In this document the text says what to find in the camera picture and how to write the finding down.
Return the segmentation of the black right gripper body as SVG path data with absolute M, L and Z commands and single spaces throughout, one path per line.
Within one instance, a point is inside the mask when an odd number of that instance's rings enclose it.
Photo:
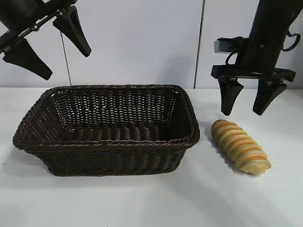
M 214 51 L 227 53 L 229 56 L 224 65 L 213 65 L 211 76 L 215 79 L 241 78 L 260 80 L 286 80 L 292 82 L 296 73 L 292 70 L 276 68 L 280 52 L 289 52 L 296 47 L 282 45 L 250 45 L 250 39 L 241 36 L 219 38 L 214 42 Z

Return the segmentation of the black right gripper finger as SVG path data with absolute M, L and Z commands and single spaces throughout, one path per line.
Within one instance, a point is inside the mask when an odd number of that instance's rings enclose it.
M 221 77 L 218 79 L 221 92 L 221 112 L 229 116 L 232 112 L 235 100 L 244 88 L 236 78 Z
M 259 80 L 253 112 L 262 115 L 267 107 L 287 88 L 281 80 Z

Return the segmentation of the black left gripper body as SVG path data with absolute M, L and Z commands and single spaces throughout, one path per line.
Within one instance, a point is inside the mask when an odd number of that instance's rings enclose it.
M 64 15 L 75 3 L 75 0 L 2 0 L 0 22 L 8 31 L 0 36 L 0 52 L 12 53 L 23 37 L 53 17 Z

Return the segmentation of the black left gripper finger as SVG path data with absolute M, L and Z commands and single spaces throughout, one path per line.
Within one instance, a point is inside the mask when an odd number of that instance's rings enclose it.
M 25 38 L 4 49 L 3 60 L 6 63 L 14 64 L 31 71 L 45 80 L 48 80 L 53 73 L 37 56 Z
M 80 25 L 80 20 L 75 6 L 71 6 L 53 22 L 53 26 L 62 32 L 85 56 L 89 57 L 91 48 L 86 40 Z

